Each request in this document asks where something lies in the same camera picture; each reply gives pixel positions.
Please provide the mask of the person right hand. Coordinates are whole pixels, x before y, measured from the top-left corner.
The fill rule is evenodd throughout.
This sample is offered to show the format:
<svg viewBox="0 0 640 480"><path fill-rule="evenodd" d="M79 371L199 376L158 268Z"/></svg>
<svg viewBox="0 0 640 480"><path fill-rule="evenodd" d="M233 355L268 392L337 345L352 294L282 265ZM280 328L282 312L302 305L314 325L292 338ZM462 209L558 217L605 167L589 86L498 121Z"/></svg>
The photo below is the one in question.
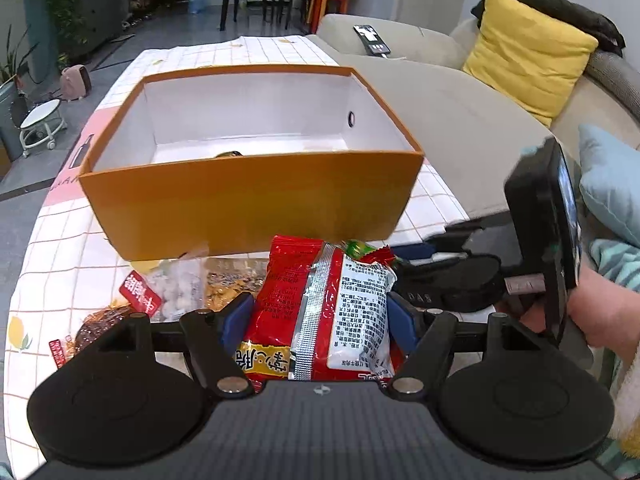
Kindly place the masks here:
<svg viewBox="0 0 640 480"><path fill-rule="evenodd" d="M638 292L582 266L566 307L591 347L608 348L631 365L639 347L639 299Z"/></svg>

